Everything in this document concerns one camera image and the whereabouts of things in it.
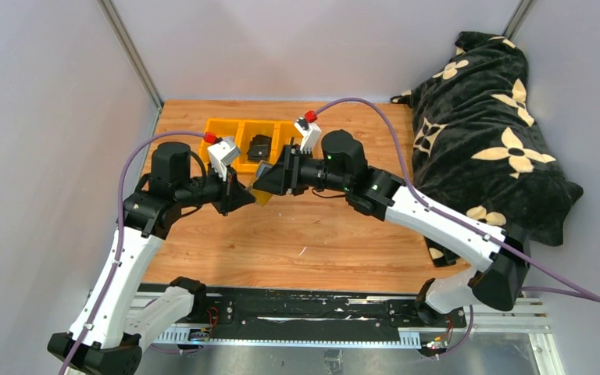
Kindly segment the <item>yellow leather card holder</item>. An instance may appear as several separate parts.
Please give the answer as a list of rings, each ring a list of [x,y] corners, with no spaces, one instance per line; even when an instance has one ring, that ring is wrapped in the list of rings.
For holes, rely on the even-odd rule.
[[[255,198],[255,203],[261,207],[265,206],[273,197],[266,177],[272,167],[273,165],[270,162],[260,162],[248,186],[249,192]]]

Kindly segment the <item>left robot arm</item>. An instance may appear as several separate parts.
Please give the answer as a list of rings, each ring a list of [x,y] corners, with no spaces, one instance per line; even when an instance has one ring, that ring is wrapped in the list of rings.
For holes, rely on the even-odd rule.
[[[48,351],[62,362],[61,373],[132,374],[143,353],[178,320],[216,325],[218,310],[206,286],[174,279],[139,313],[130,307],[142,277],[171,227],[205,205],[227,215],[255,199],[239,182],[233,162],[240,154],[232,137],[209,146],[209,162],[191,175],[197,153],[182,142],[164,142],[152,153],[151,169],[134,192],[121,198],[109,259],[86,305],[67,332],[53,334]]]

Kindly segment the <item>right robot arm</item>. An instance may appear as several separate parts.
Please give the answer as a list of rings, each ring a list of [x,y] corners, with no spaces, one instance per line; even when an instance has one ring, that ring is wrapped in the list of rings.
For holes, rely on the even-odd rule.
[[[286,145],[279,159],[262,162],[253,183],[273,195],[301,195],[309,188],[340,191],[358,213],[397,224],[446,247],[470,265],[442,279],[431,278],[416,296],[415,315],[434,326],[452,310],[482,304],[513,309],[529,270],[527,235],[473,220],[421,195],[401,177],[369,166],[363,145],[345,130],[334,130],[321,141],[322,159]]]

